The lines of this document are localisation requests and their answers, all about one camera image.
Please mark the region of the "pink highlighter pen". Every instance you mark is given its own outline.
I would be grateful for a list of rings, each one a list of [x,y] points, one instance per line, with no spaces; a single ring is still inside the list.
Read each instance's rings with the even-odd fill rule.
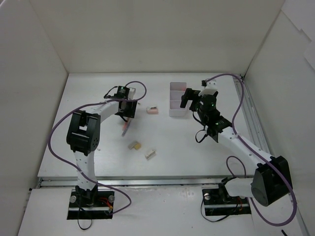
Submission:
[[[186,89],[186,85],[177,85],[175,90],[185,90]]]

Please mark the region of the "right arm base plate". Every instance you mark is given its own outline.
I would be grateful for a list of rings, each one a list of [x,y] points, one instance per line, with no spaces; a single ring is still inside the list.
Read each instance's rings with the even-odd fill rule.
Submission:
[[[225,217],[252,213],[249,201],[240,197],[224,196],[218,188],[202,189],[202,211],[205,216]]]

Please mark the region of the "orange highlighter pen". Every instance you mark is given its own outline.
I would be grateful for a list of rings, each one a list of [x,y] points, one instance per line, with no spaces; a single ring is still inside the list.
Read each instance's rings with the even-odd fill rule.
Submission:
[[[127,118],[127,119],[126,119],[126,122],[124,123],[124,125],[123,125],[123,127],[122,127],[122,130],[123,130],[123,131],[126,129],[126,127],[127,127],[127,125],[129,124],[129,122],[130,122],[130,118]]]

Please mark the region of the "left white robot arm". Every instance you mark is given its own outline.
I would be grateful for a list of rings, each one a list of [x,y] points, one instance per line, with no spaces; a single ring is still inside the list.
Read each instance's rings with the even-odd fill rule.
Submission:
[[[102,104],[79,109],[71,117],[66,142],[79,168],[76,192],[89,207],[98,201],[94,154],[100,143],[101,123],[112,115],[134,118],[137,106],[137,102],[133,101],[135,93],[135,88],[118,86],[117,92],[113,96],[105,96]]]

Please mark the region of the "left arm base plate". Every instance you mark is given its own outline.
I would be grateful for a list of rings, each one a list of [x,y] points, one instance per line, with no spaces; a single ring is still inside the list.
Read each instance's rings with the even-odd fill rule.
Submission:
[[[115,192],[109,190],[99,190],[94,203],[88,204],[86,200],[72,190],[69,204],[67,220],[95,220],[112,219]]]

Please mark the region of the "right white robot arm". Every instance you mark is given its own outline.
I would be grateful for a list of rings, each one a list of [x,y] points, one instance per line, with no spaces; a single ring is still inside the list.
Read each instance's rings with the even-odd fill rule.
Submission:
[[[202,94],[199,90],[186,89],[181,98],[181,108],[190,101],[190,110],[197,114],[196,121],[202,125],[204,137],[229,149],[243,162],[255,167],[254,176],[231,177],[222,181],[218,197],[228,203],[235,197],[254,198],[262,206],[269,206],[292,192],[292,182],[287,160],[273,157],[233,130],[232,123],[216,109],[217,92]]]

